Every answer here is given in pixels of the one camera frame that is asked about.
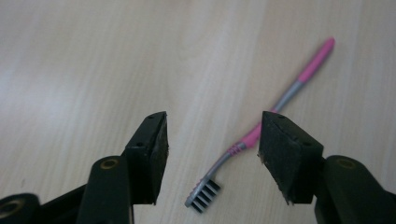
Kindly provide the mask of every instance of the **light wood grain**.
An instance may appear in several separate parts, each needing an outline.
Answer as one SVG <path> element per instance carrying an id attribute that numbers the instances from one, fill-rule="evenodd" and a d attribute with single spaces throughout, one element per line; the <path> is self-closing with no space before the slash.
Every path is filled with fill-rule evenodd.
<path id="1" fill-rule="evenodd" d="M 205 214 L 183 203 L 329 36 L 330 60 L 283 113 L 325 157 L 361 161 L 396 192 L 395 12 L 393 0 L 0 1 L 0 198 L 79 187 L 165 110 L 161 194 L 135 223 L 316 223 L 313 205 L 286 205 L 257 147 L 219 171 Z"/>

